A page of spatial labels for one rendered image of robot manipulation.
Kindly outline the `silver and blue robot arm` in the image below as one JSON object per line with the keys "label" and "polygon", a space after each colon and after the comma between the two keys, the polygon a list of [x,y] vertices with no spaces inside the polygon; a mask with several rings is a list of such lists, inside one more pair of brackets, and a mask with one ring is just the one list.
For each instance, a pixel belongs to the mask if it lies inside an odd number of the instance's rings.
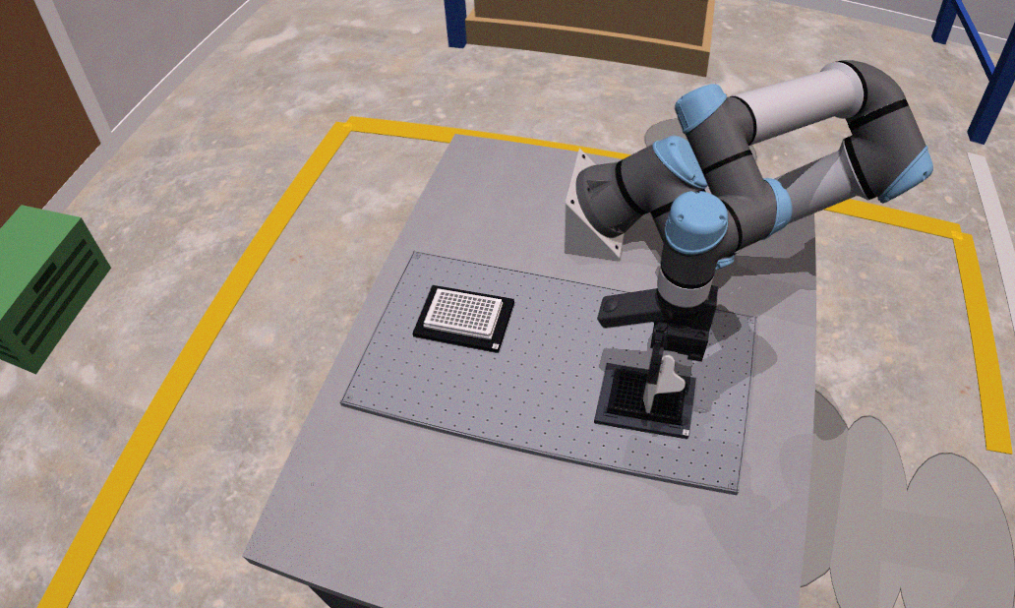
{"label": "silver and blue robot arm", "polygon": [[[715,270],[753,242],[856,196],[887,203],[933,171],[905,93],[859,61],[728,97],[719,85],[703,86],[675,111],[687,140],[671,136],[583,168],[576,195],[603,237],[622,235],[651,213],[664,242],[657,288],[676,307],[704,302]],[[852,133],[838,151],[762,178],[749,146],[834,116]],[[603,297],[597,320],[605,329],[672,320],[657,288]]]}

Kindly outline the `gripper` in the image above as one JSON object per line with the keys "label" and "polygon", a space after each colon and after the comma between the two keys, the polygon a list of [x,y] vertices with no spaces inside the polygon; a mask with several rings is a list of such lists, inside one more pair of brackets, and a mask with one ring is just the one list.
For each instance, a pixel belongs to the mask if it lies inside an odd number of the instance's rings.
{"label": "gripper", "polygon": [[717,307],[717,294],[718,286],[710,285],[708,300],[697,307],[676,307],[665,300],[657,288],[659,302],[673,312],[673,319],[653,322],[651,365],[642,396],[646,413],[651,413],[654,395],[682,392],[686,385],[685,380],[674,371],[675,359],[671,355],[663,355],[664,350],[688,355],[688,360],[702,362]]}

